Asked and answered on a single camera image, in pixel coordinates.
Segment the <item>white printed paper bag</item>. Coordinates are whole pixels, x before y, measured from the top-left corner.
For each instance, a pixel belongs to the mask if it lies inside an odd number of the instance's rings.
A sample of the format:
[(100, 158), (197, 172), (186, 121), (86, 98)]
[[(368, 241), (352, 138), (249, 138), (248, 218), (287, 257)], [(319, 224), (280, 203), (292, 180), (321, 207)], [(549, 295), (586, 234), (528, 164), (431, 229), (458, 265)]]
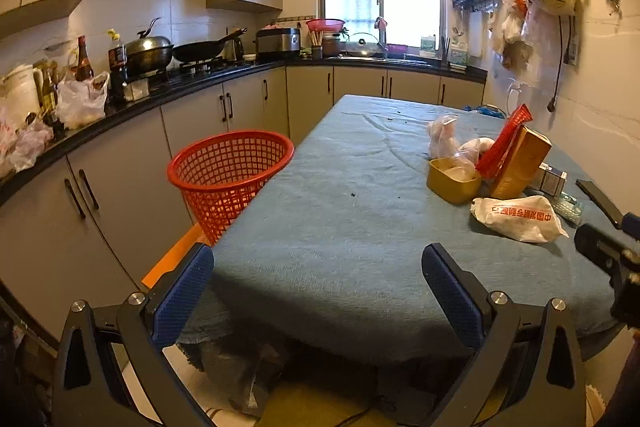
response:
[(568, 237), (550, 202), (541, 195), (477, 197), (471, 202), (470, 213), (486, 228), (521, 243), (547, 244)]

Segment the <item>white blue medicine box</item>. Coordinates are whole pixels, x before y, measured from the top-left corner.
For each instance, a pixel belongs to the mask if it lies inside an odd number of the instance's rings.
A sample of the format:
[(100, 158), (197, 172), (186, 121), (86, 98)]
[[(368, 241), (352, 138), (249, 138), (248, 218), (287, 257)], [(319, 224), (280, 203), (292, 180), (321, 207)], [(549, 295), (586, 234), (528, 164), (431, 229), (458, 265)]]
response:
[(536, 176), (529, 182), (528, 187), (551, 197), (558, 197), (564, 190), (567, 172), (542, 162)]

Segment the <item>tall orange carton box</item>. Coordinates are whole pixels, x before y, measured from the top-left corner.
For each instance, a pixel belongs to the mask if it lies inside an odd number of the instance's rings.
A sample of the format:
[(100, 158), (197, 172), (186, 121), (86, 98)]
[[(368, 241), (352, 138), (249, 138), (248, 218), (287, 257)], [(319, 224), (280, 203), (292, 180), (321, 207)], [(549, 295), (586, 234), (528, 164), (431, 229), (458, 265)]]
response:
[(512, 199), (520, 196), (537, 176), (540, 164), (547, 157), (552, 144), (540, 132), (522, 126), (509, 147), (490, 196)]

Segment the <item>red foil packet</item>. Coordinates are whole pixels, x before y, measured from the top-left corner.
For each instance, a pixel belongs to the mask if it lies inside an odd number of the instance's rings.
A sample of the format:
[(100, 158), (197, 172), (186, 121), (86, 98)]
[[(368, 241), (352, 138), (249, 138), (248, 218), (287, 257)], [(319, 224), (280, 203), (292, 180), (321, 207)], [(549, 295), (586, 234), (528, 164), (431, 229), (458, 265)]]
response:
[(485, 180), (495, 179), (516, 132), (526, 122), (532, 121), (533, 115), (526, 104), (521, 104), (509, 116), (494, 144), (480, 155), (475, 164), (476, 171)]

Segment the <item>knotted white plastic bag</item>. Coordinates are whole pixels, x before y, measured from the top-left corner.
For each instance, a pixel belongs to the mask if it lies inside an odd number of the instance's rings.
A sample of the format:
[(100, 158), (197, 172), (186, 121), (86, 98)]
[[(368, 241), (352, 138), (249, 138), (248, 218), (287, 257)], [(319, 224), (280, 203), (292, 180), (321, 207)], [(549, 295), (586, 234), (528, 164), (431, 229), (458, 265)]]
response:
[(464, 143), (457, 138), (458, 117), (446, 114), (426, 124), (428, 157), (450, 158), (462, 164), (476, 165), (482, 156), (495, 144), (494, 139), (472, 138)]

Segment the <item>black kitchen countertop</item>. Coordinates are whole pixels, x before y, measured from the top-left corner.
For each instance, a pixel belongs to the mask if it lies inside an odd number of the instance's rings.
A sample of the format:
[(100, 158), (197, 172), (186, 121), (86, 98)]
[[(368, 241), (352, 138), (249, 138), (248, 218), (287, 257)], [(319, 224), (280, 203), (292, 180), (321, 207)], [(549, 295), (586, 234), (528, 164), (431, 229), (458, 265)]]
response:
[(218, 86), (218, 84), (243, 78), (258, 72), (268, 72), (271, 69), (281, 67), (369, 67), (375, 69), (406, 70), (407, 72), (420, 72), (442, 77), (456, 78), (465, 81), (485, 84), (488, 72), (476, 66), (466, 66), (465, 70), (457, 70), (453, 67), (442, 67), (433, 60), (394, 60), (393, 58), (356, 58), (334, 57), (321, 61), (313, 61), (310, 58), (296, 58), (296, 60), (270, 62), (248, 66), (234, 66), (213, 72), (202, 72), (198, 75), (186, 75), (184, 72), (170, 76), (164, 83), (150, 89), (150, 95), (142, 100), (128, 103), (122, 108), (111, 105), (106, 108), (106, 116), (82, 127), (78, 130), (65, 132), (62, 139), (54, 140), (47, 145), (44, 152), (38, 156), (35, 165), (18, 173), (9, 174), (1, 180), (1, 202), (7, 202), (16, 192), (20, 191), (28, 182), (35, 179), (38, 174), (47, 170), (63, 156), (73, 152), (76, 148), (96, 139), (99, 135), (114, 129), (124, 122), (136, 118), (153, 108), (176, 101), (178, 98), (195, 92)]

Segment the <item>orange stool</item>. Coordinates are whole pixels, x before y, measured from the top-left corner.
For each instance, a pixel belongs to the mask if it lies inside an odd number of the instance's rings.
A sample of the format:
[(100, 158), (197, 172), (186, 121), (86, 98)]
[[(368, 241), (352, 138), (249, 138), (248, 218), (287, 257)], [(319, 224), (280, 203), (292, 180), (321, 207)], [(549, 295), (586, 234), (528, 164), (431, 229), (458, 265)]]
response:
[(152, 288), (155, 283), (167, 272), (172, 271), (186, 257), (188, 251), (195, 243), (209, 245), (208, 238), (204, 234), (201, 225), (193, 225), (181, 239), (172, 246), (157, 264), (142, 279), (142, 284), (146, 288)]

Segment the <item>yellow plastic tub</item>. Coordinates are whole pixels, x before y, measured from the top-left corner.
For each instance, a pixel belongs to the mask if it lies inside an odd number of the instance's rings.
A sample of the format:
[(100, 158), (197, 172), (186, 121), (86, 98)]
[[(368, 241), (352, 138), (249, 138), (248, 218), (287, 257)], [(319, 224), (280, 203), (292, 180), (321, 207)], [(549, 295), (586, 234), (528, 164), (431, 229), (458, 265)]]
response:
[(430, 161), (426, 186), (452, 205), (462, 205), (480, 191), (482, 177), (472, 162), (461, 158), (444, 157)]

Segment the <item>blue bag on chair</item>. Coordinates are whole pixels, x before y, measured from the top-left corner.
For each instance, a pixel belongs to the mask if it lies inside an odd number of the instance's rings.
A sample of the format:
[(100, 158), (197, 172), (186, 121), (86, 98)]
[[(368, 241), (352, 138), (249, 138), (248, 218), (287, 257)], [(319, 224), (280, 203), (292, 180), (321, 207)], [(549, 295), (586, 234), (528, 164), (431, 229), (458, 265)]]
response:
[(495, 117), (499, 119), (506, 119), (506, 112), (500, 107), (491, 104), (483, 104), (479, 106), (467, 105), (464, 106), (463, 109), (465, 110), (465, 112), (469, 113), (477, 113), (480, 115)]

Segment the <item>white plastic bag on counter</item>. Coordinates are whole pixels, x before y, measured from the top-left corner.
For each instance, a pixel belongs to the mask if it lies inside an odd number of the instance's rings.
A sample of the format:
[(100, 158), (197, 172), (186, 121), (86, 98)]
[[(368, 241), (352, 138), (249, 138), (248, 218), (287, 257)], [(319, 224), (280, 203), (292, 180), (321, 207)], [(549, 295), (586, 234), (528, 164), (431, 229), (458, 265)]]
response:
[(70, 130), (86, 127), (104, 118), (109, 82), (108, 72), (101, 72), (84, 81), (78, 81), (71, 72), (66, 72), (58, 83), (55, 116)]

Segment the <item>steel lidded pot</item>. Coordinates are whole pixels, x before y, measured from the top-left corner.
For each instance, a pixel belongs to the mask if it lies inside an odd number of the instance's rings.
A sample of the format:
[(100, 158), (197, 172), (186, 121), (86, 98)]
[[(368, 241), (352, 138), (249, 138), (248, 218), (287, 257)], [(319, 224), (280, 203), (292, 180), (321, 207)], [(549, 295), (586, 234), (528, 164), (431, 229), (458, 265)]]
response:
[(141, 77), (152, 72), (163, 72), (172, 60), (174, 45), (164, 36), (153, 36), (152, 31), (159, 17), (153, 18), (149, 27), (138, 32), (138, 38), (126, 44), (127, 72), (131, 77)]

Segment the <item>dark soy sauce bottle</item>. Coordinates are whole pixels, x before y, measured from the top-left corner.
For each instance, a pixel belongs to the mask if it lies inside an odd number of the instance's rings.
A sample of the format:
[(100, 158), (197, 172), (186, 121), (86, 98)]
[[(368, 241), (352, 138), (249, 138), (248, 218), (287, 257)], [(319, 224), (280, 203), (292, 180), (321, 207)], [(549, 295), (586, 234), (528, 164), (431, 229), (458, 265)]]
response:
[(126, 46), (122, 43), (119, 33), (113, 28), (107, 31), (107, 35), (111, 38), (111, 47), (108, 49), (108, 64), (110, 64), (108, 96), (114, 107), (122, 107), (126, 104), (125, 88), (128, 83)]

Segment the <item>black wok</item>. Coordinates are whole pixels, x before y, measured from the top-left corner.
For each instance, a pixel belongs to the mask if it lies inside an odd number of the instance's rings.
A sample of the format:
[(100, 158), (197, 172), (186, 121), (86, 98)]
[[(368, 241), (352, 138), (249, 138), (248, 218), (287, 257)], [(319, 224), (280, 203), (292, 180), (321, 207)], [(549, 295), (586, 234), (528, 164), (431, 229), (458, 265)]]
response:
[(241, 28), (230, 32), (218, 40), (198, 41), (175, 46), (172, 50), (172, 57), (180, 63), (199, 63), (213, 60), (224, 49), (228, 41), (233, 41), (242, 37), (246, 33), (246, 28)]

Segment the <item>glass pot lid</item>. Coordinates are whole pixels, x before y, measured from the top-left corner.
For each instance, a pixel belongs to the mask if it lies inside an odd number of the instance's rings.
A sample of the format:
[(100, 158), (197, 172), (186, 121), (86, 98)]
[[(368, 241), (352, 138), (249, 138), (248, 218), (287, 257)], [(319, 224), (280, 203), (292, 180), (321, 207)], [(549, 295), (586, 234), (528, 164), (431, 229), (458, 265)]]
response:
[(375, 35), (368, 32), (356, 32), (345, 43), (345, 53), (352, 57), (376, 57), (385, 52), (384, 46)]

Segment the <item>red plastic colander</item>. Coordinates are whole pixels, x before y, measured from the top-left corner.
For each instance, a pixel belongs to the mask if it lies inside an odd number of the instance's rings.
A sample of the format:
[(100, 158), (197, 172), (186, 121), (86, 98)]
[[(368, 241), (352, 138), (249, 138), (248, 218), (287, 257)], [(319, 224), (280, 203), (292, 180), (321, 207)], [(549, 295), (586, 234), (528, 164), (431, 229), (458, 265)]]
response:
[(314, 18), (307, 20), (306, 24), (309, 31), (339, 34), (343, 30), (345, 22), (336, 18)]

